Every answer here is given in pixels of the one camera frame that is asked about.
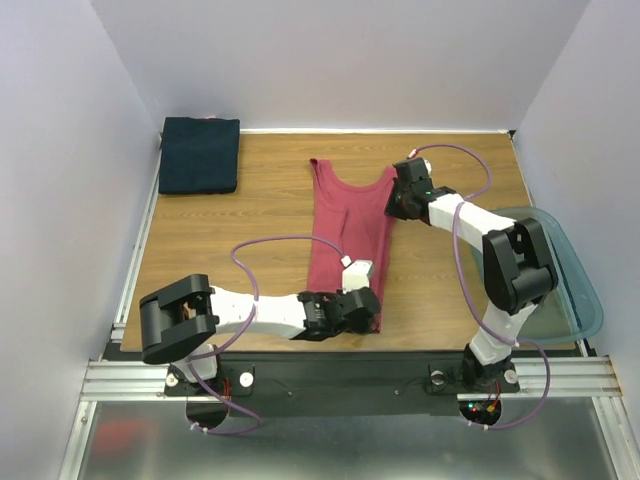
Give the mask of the red tank top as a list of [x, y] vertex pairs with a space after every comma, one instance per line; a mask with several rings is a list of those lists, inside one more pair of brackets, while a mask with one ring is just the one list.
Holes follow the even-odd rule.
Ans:
[[368, 186], [349, 185], [328, 160], [310, 161], [313, 180], [312, 234], [332, 242], [353, 260], [370, 260], [370, 288], [384, 300], [394, 219], [385, 213], [395, 171], [385, 168]]

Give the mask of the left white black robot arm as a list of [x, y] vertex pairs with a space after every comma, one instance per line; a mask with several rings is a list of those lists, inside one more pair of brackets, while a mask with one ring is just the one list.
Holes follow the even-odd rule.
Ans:
[[257, 333], [321, 342], [344, 332], [372, 332], [380, 312], [376, 294], [366, 286], [255, 299], [214, 287], [205, 274], [193, 274], [140, 300], [142, 361], [172, 364], [199, 393], [210, 394], [222, 384], [217, 353], [205, 345], [216, 334]]

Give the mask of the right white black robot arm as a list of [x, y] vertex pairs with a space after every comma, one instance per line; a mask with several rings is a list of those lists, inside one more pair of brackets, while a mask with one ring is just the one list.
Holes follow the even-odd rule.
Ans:
[[430, 164], [420, 158], [393, 165], [396, 178], [385, 213], [420, 220], [452, 233], [456, 262], [460, 240], [482, 256], [487, 309], [465, 346], [460, 378], [482, 390], [510, 369], [526, 320], [558, 284], [545, 230], [533, 218], [514, 220], [478, 207], [449, 187], [436, 188]]

